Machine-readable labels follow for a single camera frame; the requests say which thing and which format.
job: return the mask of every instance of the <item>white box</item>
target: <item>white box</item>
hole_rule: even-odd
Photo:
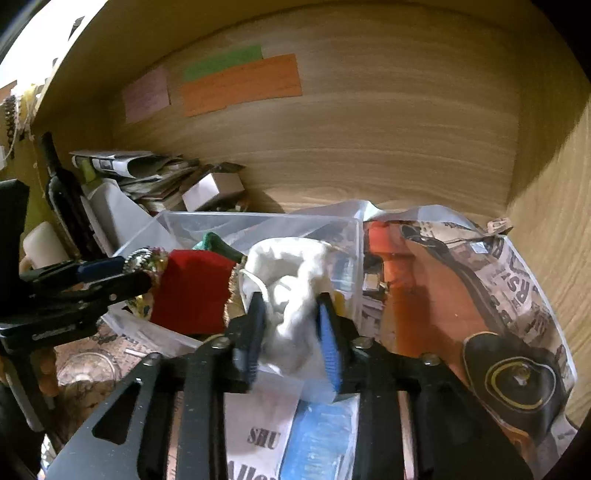
[[[210,173],[183,193],[183,202],[188,212],[194,212],[207,203],[243,191],[244,187],[238,174]]]

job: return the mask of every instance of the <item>clear plastic container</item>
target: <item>clear plastic container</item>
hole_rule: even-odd
[[[151,223],[123,245],[114,256],[127,257],[142,247],[190,249],[207,232],[218,234],[228,245],[244,254],[261,240],[277,237],[306,237],[324,240],[337,251],[331,254],[330,279],[347,299],[348,315],[356,323],[361,314],[363,274],[363,226],[360,220],[321,215],[273,213],[161,212]],[[145,320],[111,309],[104,320],[118,333],[149,342],[168,356],[194,349],[195,340]]]

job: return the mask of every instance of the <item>green fabric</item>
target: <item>green fabric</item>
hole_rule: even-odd
[[[234,250],[230,245],[224,242],[219,235],[213,232],[207,232],[203,235],[203,239],[193,247],[193,250],[208,250],[210,252],[215,252],[238,264],[242,262],[243,257],[242,253],[238,250]]]
[[[262,60],[262,51],[260,45],[240,48],[228,53],[209,57],[208,59],[198,61],[186,68],[183,74],[185,82],[192,82],[212,73],[221,72],[230,67],[244,65],[252,61]]]

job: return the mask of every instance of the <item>sticky note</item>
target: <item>sticky note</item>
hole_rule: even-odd
[[[184,82],[192,82],[212,73],[250,63],[252,61],[262,60],[262,51],[260,45],[240,48],[221,55],[215,55],[208,59],[198,61],[188,67],[183,73]]]
[[[289,54],[253,61],[185,83],[180,88],[185,116],[237,103],[301,96],[295,57]]]
[[[125,123],[139,122],[170,105],[166,70],[160,66],[123,89]]]

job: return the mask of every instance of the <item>wood grain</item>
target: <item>wood grain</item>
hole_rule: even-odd
[[[327,0],[111,0],[76,30],[41,94],[37,116],[112,93],[171,51],[221,28],[283,9]],[[512,31],[547,25],[530,0],[420,0]]]
[[[511,238],[558,316],[579,380],[567,414],[591,404],[591,85],[558,34],[521,46]]]
[[[185,118],[184,69],[262,45],[295,53],[303,96]],[[351,198],[505,211],[517,149],[519,85],[511,34],[414,5],[330,5],[237,25],[164,60],[171,107],[125,124],[109,102],[118,148],[245,164],[257,209]]]

